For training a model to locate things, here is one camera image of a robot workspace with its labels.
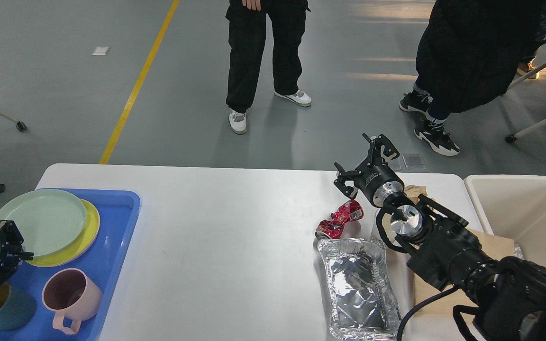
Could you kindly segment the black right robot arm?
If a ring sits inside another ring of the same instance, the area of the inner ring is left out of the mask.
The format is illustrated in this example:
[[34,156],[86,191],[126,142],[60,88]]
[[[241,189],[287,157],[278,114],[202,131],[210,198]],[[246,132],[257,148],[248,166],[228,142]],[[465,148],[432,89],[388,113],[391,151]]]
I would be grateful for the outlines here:
[[388,166],[400,154],[385,135],[364,138],[370,145],[366,158],[354,170],[335,163],[334,185],[350,199],[362,192],[378,208],[382,242],[408,254],[408,268],[438,290],[403,317],[397,339],[419,309],[461,290],[473,306],[455,305],[453,319],[466,341],[475,336],[464,314],[474,315],[473,324],[487,341],[546,341],[546,268],[514,256],[489,257],[461,216],[423,194],[417,203],[408,198]]

